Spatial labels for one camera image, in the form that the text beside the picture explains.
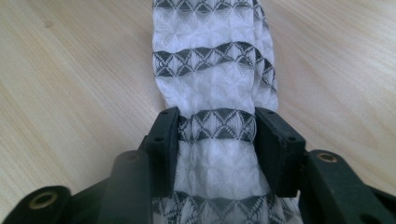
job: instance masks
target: patterned fabric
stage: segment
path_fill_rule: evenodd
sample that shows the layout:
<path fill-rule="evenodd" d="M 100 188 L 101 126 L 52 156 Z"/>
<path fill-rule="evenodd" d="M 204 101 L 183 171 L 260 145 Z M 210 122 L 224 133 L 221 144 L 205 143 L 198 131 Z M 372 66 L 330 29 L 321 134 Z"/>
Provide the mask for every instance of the patterned fabric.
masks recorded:
<path fill-rule="evenodd" d="M 256 0 L 153 0 L 153 68 L 180 111 L 174 194 L 154 223 L 302 223 L 255 154 L 255 106 L 277 109 L 272 39 Z"/>

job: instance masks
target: light wooden surface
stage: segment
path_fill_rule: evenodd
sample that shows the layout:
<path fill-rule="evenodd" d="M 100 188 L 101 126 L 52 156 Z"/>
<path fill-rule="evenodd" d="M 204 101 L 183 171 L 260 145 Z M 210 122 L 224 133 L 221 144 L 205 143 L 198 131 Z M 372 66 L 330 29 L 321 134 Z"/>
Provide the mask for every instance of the light wooden surface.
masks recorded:
<path fill-rule="evenodd" d="M 396 194 L 396 2 L 263 0 L 280 115 Z M 0 0 L 0 219 L 108 175 L 164 109 L 149 0 Z"/>

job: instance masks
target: hole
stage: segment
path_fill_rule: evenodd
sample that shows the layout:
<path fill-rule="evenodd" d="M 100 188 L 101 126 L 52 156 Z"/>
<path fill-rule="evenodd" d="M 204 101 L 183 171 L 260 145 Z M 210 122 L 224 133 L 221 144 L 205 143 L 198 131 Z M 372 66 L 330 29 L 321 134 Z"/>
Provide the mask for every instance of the hole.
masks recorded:
<path fill-rule="evenodd" d="M 322 152 L 322 153 L 319 153 L 319 154 L 317 155 L 317 157 L 318 157 L 319 159 L 321 159 L 322 161 L 326 161 L 326 162 L 337 162 L 337 158 L 335 158 L 334 156 L 330 155 L 329 153 Z"/>
<path fill-rule="evenodd" d="M 381 222 L 378 219 L 367 214 L 361 215 L 361 221 L 367 224 L 381 224 Z"/>
<path fill-rule="evenodd" d="M 139 160 L 139 156 L 132 154 L 132 155 L 128 155 L 127 157 L 125 157 L 126 161 L 132 162 L 132 161 L 138 161 Z"/>
<path fill-rule="evenodd" d="M 39 195 L 35 196 L 32 201 L 29 202 L 29 207 L 33 210 L 45 208 L 53 204 L 57 198 L 58 194 L 53 191 L 40 193 Z"/>

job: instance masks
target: wooden table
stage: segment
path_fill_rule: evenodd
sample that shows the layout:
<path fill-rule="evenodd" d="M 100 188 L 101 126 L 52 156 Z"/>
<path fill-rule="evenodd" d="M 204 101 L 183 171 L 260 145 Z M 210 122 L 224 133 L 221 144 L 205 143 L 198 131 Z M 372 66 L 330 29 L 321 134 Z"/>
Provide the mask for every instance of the wooden table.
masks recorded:
<path fill-rule="evenodd" d="M 280 115 L 396 194 L 396 4 L 263 0 Z M 0 219 L 48 185 L 109 174 L 165 109 L 151 2 L 0 0 Z"/>

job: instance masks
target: clamp jaw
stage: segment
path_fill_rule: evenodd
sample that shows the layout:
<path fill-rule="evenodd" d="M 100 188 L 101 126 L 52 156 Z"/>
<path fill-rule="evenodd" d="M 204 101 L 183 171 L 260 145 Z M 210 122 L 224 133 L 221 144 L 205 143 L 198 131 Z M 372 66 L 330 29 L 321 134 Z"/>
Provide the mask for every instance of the clamp jaw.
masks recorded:
<path fill-rule="evenodd" d="M 396 197 L 372 189 L 340 156 L 305 150 L 305 140 L 277 113 L 256 108 L 259 165 L 277 197 L 296 197 L 305 224 L 393 224 Z M 5 219 L 14 223 L 151 223 L 151 198 L 172 194 L 177 166 L 178 110 L 161 112 L 138 150 L 121 153 L 110 178 L 71 195 L 38 189 Z"/>

